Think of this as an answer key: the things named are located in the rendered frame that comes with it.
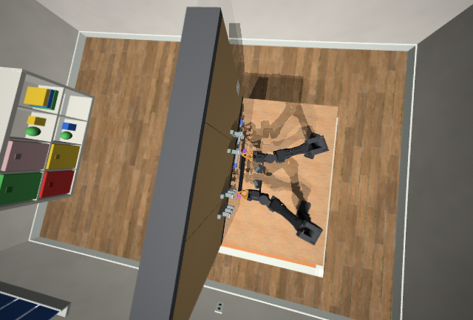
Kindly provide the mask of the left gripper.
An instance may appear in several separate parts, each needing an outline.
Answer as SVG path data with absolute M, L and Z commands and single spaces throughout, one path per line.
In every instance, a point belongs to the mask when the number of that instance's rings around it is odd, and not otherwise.
M 238 191 L 238 195 L 240 195 L 241 197 L 243 197 L 245 200 L 248 200 L 248 201 L 251 201 L 251 200 L 256 200 L 256 201 L 259 201 L 259 197 L 254 197 L 252 196 L 252 190 L 253 189 L 247 189 L 247 190 L 243 190 L 243 191 Z M 244 194 L 240 194 L 241 192 L 246 192 L 246 195 Z M 251 196 L 251 198 L 250 198 Z

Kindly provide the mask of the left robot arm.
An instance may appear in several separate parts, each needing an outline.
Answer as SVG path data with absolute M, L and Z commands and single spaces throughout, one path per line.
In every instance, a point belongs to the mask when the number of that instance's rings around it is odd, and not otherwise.
M 275 196 L 272 196 L 271 200 L 268 194 L 261 193 L 262 180 L 254 180 L 253 184 L 255 188 L 259 188 L 259 190 L 252 190 L 252 196 L 259 197 L 260 204 L 266 205 L 267 208 L 272 212 L 281 214 L 297 230 L 296 235 L 299 238 L 303 239 L 306 242 L 309 242 L 312 245 L 316 244 L 323 229 L 317 226 L 317 224 L 311 222 L 310 214 L 306 214 L 310 210 L 310 203 L 302 200 L 299 206 L 299 210 L 295 215 L 284 205 L 283 202 L 281 202 L 281 200 L 279 200 Z M 302 233 L 303 231 L 304 233 Z

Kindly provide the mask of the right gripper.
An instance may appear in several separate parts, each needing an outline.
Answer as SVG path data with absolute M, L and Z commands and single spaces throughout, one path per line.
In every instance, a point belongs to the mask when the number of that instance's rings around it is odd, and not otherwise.
M 251 154 L 251 157 L 245 156 L 244 154 Z M 259 153 L 259 152 L 257 152 L 257 156 L 256 156 L 256 152 L 255 152 L 255 151 L 250 151 L 250 152 L 242 153 L 242 156 L 245 157 L 245 158 L 247 158 L 247 159 L 250 160 L 250 161 L 255 161 L 255 162 L 256 162 L 256 157 L 264 157 L 264 158 L 265 158 L 265 153 Z

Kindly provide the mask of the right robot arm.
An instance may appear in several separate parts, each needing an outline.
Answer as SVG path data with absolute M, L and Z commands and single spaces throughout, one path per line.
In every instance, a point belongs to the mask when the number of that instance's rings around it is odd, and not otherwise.
M 310 143 L 310 144 L 308 144 Z M 315 143 L 315 146 L 313 145 Z M 312 146 L 313 145 L 313 146 Z M 316 149 L 314 149 L 316 148 Z M 310 150 L 312 150 L 310 152 Z M 300 146 L 293 147 L 291 149 L 280 149 L 276 150 L 273 152 L 273 154 L 266 154 L 265 158 L 264 157 L 256 157 L 256 162 L 257 163 L 262 163 L 259 164 L 254 171 L 257 173 L 263 172 L 263 166 L 264 166 L 264 159 L 266 163 L 273 163 L 274 160 L 276 163 L 283 163 L 286 159 L 298 155 L 298 154 L 304 154 L 304 156 L 307 158 L 313 159 L 316 154 L 320 154 L 323 152 L 329 151 L 326 141 L 324 139 L 324 135 L 318 135 L 315 133 L 312 133 L 310 136 L 310 139 L 305 140 L 304 143 Z M 292 155 L 292 156 L 291 156 Z M 285 159 L 286 158 L 286 159 Z M 278 162 L 277 162 L 278 161 Z

